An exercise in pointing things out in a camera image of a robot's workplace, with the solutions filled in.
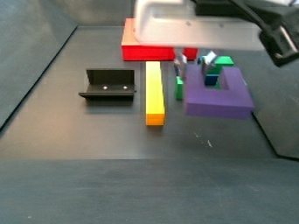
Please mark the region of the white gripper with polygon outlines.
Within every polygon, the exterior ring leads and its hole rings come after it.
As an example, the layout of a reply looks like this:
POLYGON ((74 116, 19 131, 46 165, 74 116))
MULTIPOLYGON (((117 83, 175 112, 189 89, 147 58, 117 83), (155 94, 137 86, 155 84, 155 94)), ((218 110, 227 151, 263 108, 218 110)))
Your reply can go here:
MULTIPOLYGON (((135 38, 146 46, 199 47, 259 51, 259 28, 234 17, 198 17, 190 0, 137 0, 135 38)), ((182 79, 187 57, 175 48, 174 65, 182 79)), ((201 57, 201 70, 207 77, 218 54, 210 51, 201 57)))

